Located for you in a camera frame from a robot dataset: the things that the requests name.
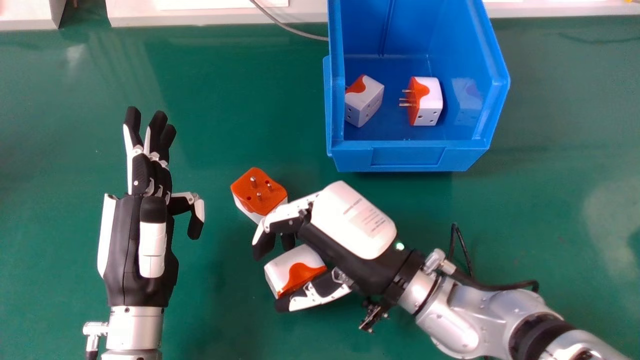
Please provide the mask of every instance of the robotic hand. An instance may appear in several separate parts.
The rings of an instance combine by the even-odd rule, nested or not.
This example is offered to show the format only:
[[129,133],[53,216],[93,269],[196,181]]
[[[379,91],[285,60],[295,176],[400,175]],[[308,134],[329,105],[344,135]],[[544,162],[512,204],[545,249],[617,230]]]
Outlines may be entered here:
[[149,123],[144,143],[138,109],[127,109],[123,130],[128,192],[121,199],[105,194],[98,245],[111,315],[108,323],[84,325],[86,358],[97,359],[99,338],[106,336],[102,360],[159,360],[164,308],[178,278],[173,216],[191,212],[187,234],[195,240],[204,225],[204,201],[172,192],[167,165],[176,132],[163,112]]
[[[265,266],[278,311],[325,304],[354,290],[368,299],[380,298],[368,301],[362,330],[372,332],[399,305],[441,351],[459,359],[627,359],[547,307],[535,292],[536,281],[487,286],[457,268],[440,249],[428,256],[405,249],[393,221],[342,181],[262,218],[252,241],[255,259],[273,249],[278,234],[288,244],[285,248],[293,248],[293,236],[304,243]],[[296,265],[316,263],[303,268],[318,269],[316,256],[335,267],[295,286],[292,278],[301,273]],[[275,291],[278,276],[288,278],[279,283],[293,284],[292,291]],[[532,285],[534,291],[523,289]]]

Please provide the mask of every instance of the green table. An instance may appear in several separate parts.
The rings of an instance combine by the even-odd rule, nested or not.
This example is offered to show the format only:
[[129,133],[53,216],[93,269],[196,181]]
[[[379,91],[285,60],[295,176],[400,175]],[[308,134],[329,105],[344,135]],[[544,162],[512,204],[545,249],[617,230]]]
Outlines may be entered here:
[[174,189],[207,201],[201,240],[177,221],[167,359],[447,359],[399,309],[358,331],[356,295],[276,314],[229,191],[251,166],[291,197],[344,179],[425,252],[457,221],[480,280],[535,277],[569,322],[640,357],[638,18],[496,20],[513,85],[471,170],[339,174],[326,44],[273,25],[111,29],[83,4],[60,31],[0,34],[0,359],[81,358],[84,322],[108,319],[95,255],[102,194],[125,191],[131,104],[167,112]]

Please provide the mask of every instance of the blue bin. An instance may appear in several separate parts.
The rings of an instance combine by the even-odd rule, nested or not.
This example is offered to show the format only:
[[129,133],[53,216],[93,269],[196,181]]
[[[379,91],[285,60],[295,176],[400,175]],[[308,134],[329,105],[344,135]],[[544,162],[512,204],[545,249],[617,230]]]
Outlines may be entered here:
[[[326,146],[338,171],[465,171],[489,149],[510,80],[482,0],[329,0],[328,15]],[[361,74],[385,95],[357,128],[344,94]],[[398,106],[411,76],[440,80],[436,126],[411,126]]]

